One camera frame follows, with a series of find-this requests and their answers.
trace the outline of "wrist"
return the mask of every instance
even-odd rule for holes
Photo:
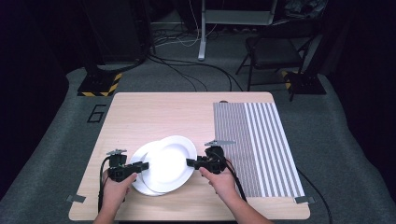
[[[106,206],[103,204],[99,214],[103,214],[109,217],[115,217],[117,214],[118,209],[115,208],[114,206]]]
[[[227,203],[232,203],[235,201],[242,200],[242,198],[239,196],[239,194],[236,191],[229,192],[225,195],[220,195],[220,198],[227,204]]]
[[[93,223],[94,224],[113,223],[113,220],[116,217],[116,214],[117,213],[114,213],[113,211],[108,211],[108,210],[102,208]]]

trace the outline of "white stripe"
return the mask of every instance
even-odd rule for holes
[[[267,110],[267,111],[268,111],[268,114],[269,114],[269,121],[272,122],[271,126],[273,127],[273,130],[274,130],[274,136],[276,137],[277,145],[279,146],[279,148],[276,150],[277,163],[278,163],[279,166],[280,166],[280,172],[281,172],[281,174],[282,174],[281,177],[283,177],[283,178],[282,178],[282,179],[283,179],[283,183],[286,184],[286,185],[283,185],[283,186],[282,186],[282,193],[281,193],[281,196],[287,196],[287,195],[290,195],[290,188],[289,188],[289,186],[287,185],[287,183],[289,183],[289,181],[288,181],[288,179],[286,178],[287,176],[285,175],[285,170],[283,169],[282,165],[285,164],[285,163],[288,164],[288,162],[285,161],[286,158],[285,158],[284,156],[281,157],[280,154],[279,154],[279,151],[283,154],[284,148],[282,147],[283,144],[282,144],[282,141],[281,141],[280,138],[279,138],[279,133],[278,133],[277,128],[276,128],[276,120],[274,120],[274,114],[273,114],[273,112],[272,112],[271,109],[269,109],[269,110]]]
[[[273,129],[274,129],[274,127],[273,127],[273,125],[271,124],[271,120],[268,118],[268,110],[267,110],[267,108],[265,107],[265,106],[263,106],[262,107],[264,110],[265,110],[265,113],[263,114],[262,113],[262,110],[261,110],[261,116],[264,118],[265,117],[265,122],[266,123],[268,123],[268,126],[269,126],[269,129],[270,129],[270,132],[271,132],[271,134],[272,134],[272,138],[273,138],[273,144],[275,143],[275,139],[274,139],[274,131],[273,131]],[[276,196],[284,196],[284,191],[283,191],[283,187],[282,187],[282,182],[280,181],[280,175],[279,175],[279,168],[276,166],[277,164],[278,164],[278,155],[277,155],[277,148],[276,148],[276,146],[274,146],[274,145],[271,145],[270,146],[270,148],[271,148],[271,150],[270,150],[270,152],[271,152],[271,154],[272,154],[272,159],[273,159],[273,165],[274,165],[274,170],[275,170],[275,172],[276,172],[276,182],[275,183],[277,183],[277,185],[278,185],[278,187],[279,187],[279,190],[280,190],[280,192],[276,195]]]
[[[244,116],[244,115],[246,113],[244,113],[245,112],[244,106],[241,104],[235,104],[235,108],[237,108],[237,110],[234,111],[235,114],[239,115],[238,120],[245,121],[246,116]],[[236,130],[236,133],[238,134],[237,139],[244,139],[243,136],[244,136],[244,134],[246,134],[246,132],[247,132],[247,134],[249,134],[248,127],[246,125],[243,125],[242,127],[237,127],[237,130]],[[241,141],[241,143],[239,143],[239,144],[240,144],[240,150],[238,150],[238,151],[241,154],[241,158],[242,158],[242,156],[245,156],[246,154],[248,154],[250,157],[249,152],[251,151],[251,149],[249,148],[248,140]],[[254,174],[254,173],[250,172],[251,169],[249,167],[251,164],[249,164],[247,162],[243,162],[243,163],[244,163],[244,171],[245,171],[245,174],[243,176],[244,182],[245,182],[246,186],[250,186],[250,188],[247,188],[247,191],[252,196],[258,196],[258,195],[260,195],[260,189],[259,189],[259,185],[257,184],[257,182],[258,182],[257,178],[252,178],[252,174]]]
[[[252,108],[253,105],[254,104],[249,104],[249,114],[251,116],[250,117],[251,123],[253,124],[253,129],[252,130],[254,131],[253,132],[254,141],[255,141],[254,145],[256,146],[256,149],[257,149],[256,158],[258,160],[258,169],[260,171],[260,175],[264,176],[266,182],[269,182],[268,178],[267,178],[267,175],[264,173],[265,168],[263,167],[263,163],[262,163],[262,145],[261,145],[260,138],[259,138],[259,135],[258,135],[257,120],[256,120],[257,117],[256,117],[256,115],[254,113],[254,109]],[[262,193],[265,194],[265,189],[263,188],[263,185],[262,185]]]
[[[265,123],[269,124],[267,113],[266,111],[264,111],[264,113],[261,110],[261,116],[262,116],[262,120]],[[276,169],[276,157],[274,156],[274,149],[272,144],[270,144],[269,140],[270,140],[270,133],[271,133],[271,126],[269,128],[267,128],[267,126],[263,127],[265,130],[265,137],[262,136],[262,141],[267,141],[269,144],[267,144],[268,148],[266,149],[267,152],[269,152],[269,156],[268,156],[268,164],[271,164],[271,181],[272,181],[272,186],[276,191],[275,196],[279,196],[278,194],[278,188],[276,187],[276,183],[279,185],[279,173],[278,170]]]
[[[250,117],[249,117],[249,112],[248,112],[248,104],[244,104],[245,105],[245,111],[246,111],[246,115],[247,115],[247,126],[250,132],[250,141],[252,143],[252,147],[253,147],[253,153],[254,153],[254,160],[256,162],[256,169],[257,169],[257,174],[259,176],[259,183],[260,183],[260,188],[262,190],[262,197],[264,197],[264,187],[262,185],[262,172],[260,171],[260,164],[259,164],[259,159],[257,156],[257,148],[256,148],[256,144],[254,142],[254,137],[253,137],[253,129],[251,127],[251,121],[250,121]]]
[[[279,117],[279,114],[278,114],[278,112],[277,112],[277,109],[276,109],[276,106],[275,106],[275,104],[273,104],[273,109],[274,109],[274,111],[275,111],[275,119],[276,119],[276,122],[279,124],[279,128],[280,128],[280,130],[281,130],[281,132],[280,132],[280,134],[282,135],[282,138],[284,139],[284,143],[285,143],[285,152],[288,154],[288,158],[289,158],[289,163],[290,163],[290,165],[291,165],[291,169],[292,169],[292,173],[291,173],[291,171],[290,171],[290,169],[289,169],[289,166],[287,167],[288,169],[288,176],[294,176],[295,177],[295,180],[296,180],[296,182],[297,183],[294,183],[293,185],[292,185],[292,187],[293,187],[293,192],[294,192],[294,194],[293,194],[293,196],[304,196],[305,194],[304,194],[304,190],[303,190],[303,186],[301,185],[301,180],[300,180],[300,177],[298,176],[298,174],[297,174],[297,170],[296,170],[296,166],[295,166],[295,163],[294,163],[294,159],[293,159],[293,157],[291,156],[291,151],[290,151],[290,147],[289,147],[289,143],[288,143],[288,141],[287,141],[287,138],[286,138],[286,135],[285,135],[285,132],[284,132],[284,130],[283,130],[283,126],[282,126],[282,123],[280,122],[280,117]],[[295,194],[296,193],[296,189],[295,189],[295,184],[297,184],[297,186],[298,186],[298,193],[297,194]]]
[[[256,110],[256,116],[258,117],[259,113],[257,112],[257,107],[255,107],[255,110]],[[262,130],[266,131],[265,127],[264,128],[261,127],[261,129],[260,129],[261,137],[260,138],[257,137],[257,139],[260,139],[261,141],[264,141],[265,138],[263,137]],[[274,172],[273,172],[273,169],[272,169],[273,168],[272,165],[270,165],[271,164],[270,163],[270,156],[268,155],[268,148],[267,148],[267,145],[266,145],[265,142],[263,143],[263,147],[264,148],[261,148],[260,153],[261,153],[261,157],[262,157],[262,152],[265,153],[266,161],[264,161],[263,158],[262,158],[262,167],[263,167],[263,170],[265,172],[265,180],[266,180],[266,186],[267,186],[268,192],[269,192],[269,197],[273,197],[273,196],[277,195],[277,190],[276,190],[276,188],[274,188],[276,186],[275,182],[274,182]]]

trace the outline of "wooden table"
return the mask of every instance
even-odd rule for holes
[[[114,96],[102,131],[93,149],[78,195],[84,203],[74,202],[72,220],[94,220],[97,215],[99,171],[107,152],[127,149],[129,161],[148,142],[169,135],[183,135],[205,155],[204,143],[214,139],[213,103],[273,102],[268,92],[122,92]],[[247,198],[260,213],[270,219],[306,219],[307,204],[292,198]],[[145,196],[135,189],[127,195],[116,220],[234,220],[207,180],[194,171],[179,189],[163,196]]]

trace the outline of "shelf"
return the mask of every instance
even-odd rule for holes
[[[235,10],[207,10],[206,23],[268,25],[272,23],[274,15],[270,11],[235,11]]]

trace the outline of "dark background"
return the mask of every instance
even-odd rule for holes
[[[167,3],[171,7],[150,1],[152,20],[173,6],[183,8],[181,1]],[[350,131],[384,177],[393,200],[395,9],[390,0],[330,0],[323,18],[323,41],[306,71],[314,76],[322,69],[331,81]],[[84,55],[96,64],[104,62],[80,1],[1,1],[0,22],[3,197],[62,104],[68,89],[65,75],[84,66]],[[80,52],[81,43],[86,54]]]

